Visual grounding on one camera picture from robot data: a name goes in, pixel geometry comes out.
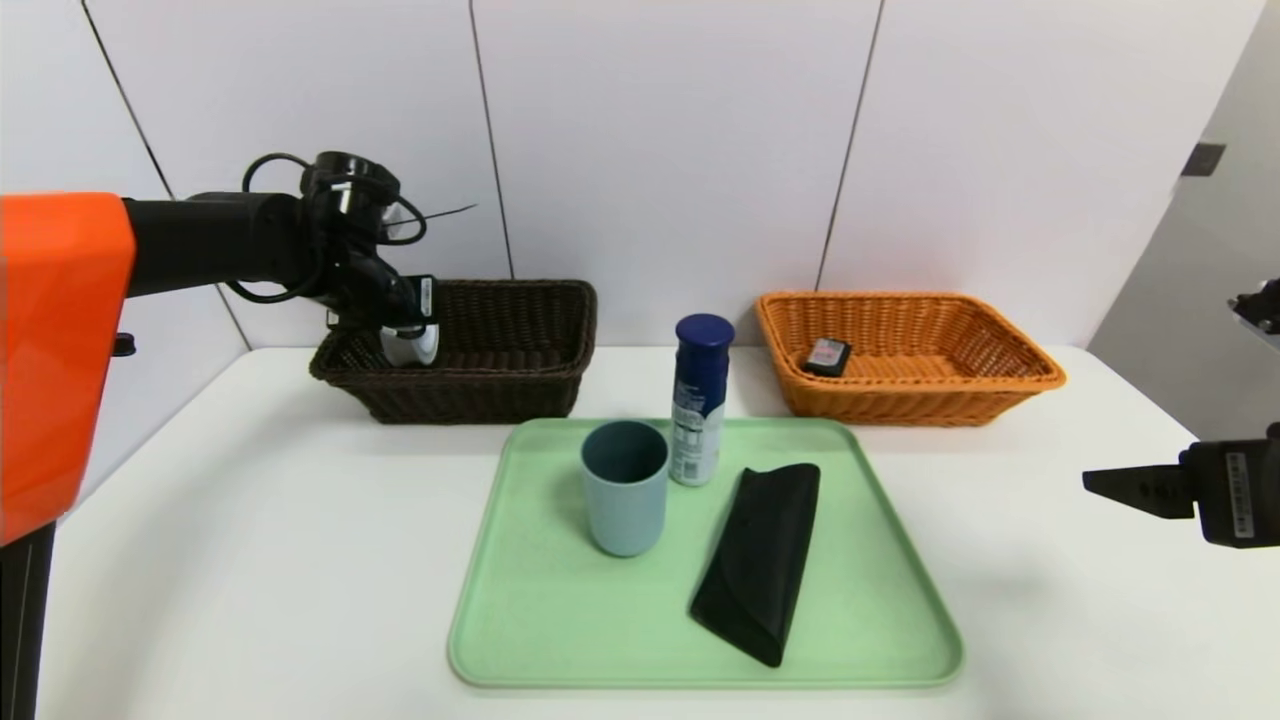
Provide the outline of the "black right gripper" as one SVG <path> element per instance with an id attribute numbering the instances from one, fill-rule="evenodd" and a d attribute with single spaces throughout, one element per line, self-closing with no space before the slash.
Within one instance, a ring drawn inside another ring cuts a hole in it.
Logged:
<path id="1" fill-rule="evenodd" d="M 1197 516 L 1204 541 L 1235 550 L 1279 546 L 1279 424 L 1265 437 L 1196 442 L 1180 465 L 1084 471 L 1092 495 L 1156 518 Z"/>

